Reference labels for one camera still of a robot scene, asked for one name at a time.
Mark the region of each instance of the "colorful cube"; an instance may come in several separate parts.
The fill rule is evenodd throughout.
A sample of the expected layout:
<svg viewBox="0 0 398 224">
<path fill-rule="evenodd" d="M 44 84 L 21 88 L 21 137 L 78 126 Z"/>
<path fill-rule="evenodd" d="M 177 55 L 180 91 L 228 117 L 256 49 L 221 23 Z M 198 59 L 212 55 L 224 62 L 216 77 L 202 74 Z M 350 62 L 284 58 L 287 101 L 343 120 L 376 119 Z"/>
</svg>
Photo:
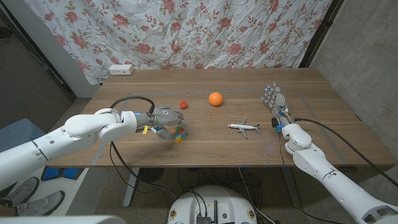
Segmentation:
<svg viewBox="0 0 398 224">
<path fill-rule="evenodd" d="M 172 133 L 173 139 L 177 144 L 187 138 L 187 134 L 180 126 L 173 128 L 170 132 Z"/>
</svg>

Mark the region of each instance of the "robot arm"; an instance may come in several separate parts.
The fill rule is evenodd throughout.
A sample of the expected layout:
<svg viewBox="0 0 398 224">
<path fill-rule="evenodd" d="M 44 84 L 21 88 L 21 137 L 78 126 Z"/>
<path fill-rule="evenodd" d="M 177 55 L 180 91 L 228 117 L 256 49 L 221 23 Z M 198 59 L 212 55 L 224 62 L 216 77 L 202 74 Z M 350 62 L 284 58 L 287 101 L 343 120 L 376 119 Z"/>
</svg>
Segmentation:
<svg viewBox="0 0 398 224">
<path fill-rule="evenodd" d="M 286 151 L 293 155 L 294 164 L 300 170 L 317 179 L 356 223 L 398 222 L 398 207 L 372 197 L 327 161 L 323 151 L 312 143 L 311 136 L 294 123 L 285 96 L 275 82 L 274 88 L 267 87 L 265 91 L 266 98 L 261 100 L 271 108 L 277 131 L 289 140 Z"/>
<path fill-rule="evenodd" d="M 13 147 L 0 158 L 0 190 L 64 155 L 87 149 L 98 138 L 103 142 L 115 141 L 135 133 L 137 127 L 153 126 L 161 138 L 170 139 L 164 126 L 181 125 L 186 128 L 183 115 L 170 108 L 155 108 L 152 114 L 106 108 L 95 114 L 79 114 L 67 120 L 64 126 L 33 141 Z"/>
</svg>

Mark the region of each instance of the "floral fabric backdrop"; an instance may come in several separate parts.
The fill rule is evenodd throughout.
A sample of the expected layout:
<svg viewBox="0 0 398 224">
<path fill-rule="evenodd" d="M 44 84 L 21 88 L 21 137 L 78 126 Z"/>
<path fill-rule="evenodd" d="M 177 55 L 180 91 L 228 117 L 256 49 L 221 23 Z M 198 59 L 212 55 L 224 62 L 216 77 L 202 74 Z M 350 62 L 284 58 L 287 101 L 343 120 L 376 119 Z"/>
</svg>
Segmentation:
<svg viewBox="0 0 398 224">
<path fill-rule="evenodd" d="M 24 0 L 91 84 L 135 69 L 298 67 L 331 0 Z"/>
</svg>

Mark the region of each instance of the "electrical outlet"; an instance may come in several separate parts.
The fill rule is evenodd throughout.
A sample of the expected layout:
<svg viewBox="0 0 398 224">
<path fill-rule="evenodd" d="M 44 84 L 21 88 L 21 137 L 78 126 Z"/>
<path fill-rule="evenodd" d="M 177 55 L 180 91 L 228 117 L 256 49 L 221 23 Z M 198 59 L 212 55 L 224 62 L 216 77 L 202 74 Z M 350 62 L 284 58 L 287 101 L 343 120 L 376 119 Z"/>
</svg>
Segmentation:
<svg viewBox="0 0 398 224">
<path fill-rule="evenodd" d="M 109 71 L 111 75 L 131 75 L 134 67 L 132 65 L 112 65 Z"/>
</svg>

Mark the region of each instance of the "white toy airplane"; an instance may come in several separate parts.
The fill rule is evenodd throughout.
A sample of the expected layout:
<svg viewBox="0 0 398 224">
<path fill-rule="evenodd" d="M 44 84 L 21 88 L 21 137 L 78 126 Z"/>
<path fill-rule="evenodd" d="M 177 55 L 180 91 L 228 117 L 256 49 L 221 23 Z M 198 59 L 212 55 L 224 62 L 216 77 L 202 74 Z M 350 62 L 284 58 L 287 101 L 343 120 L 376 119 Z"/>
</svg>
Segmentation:
<svg viewBox="0 0 398 224">
<path fill-rule="evenodd" d="M 229 124 L 228 127 L 230 127 L 230 128 L 238 128 L 238 129 L 239 129 L 238 132 L 242 133 L 243 136 L 244 136 L 245 138 L 248 138 L 248 137 L 246 136 L 246 132 L 244 132 L 245 129 L 247 129 L 247 130 L 253 130 L 253 129 L 255 129 L 258 133 L 260 133 L 259 128 L 258 128 L 258 126 L 260 125 L 260 123 L 255 124 L 255 125 L 253 125 L 253 126 L 250 126 L 250 125 L 244 125 L 245 122 L 246 122 L 246 118 L 243 119 L 242 123 L 239 123 L 239 124 Z"/>
</svg>

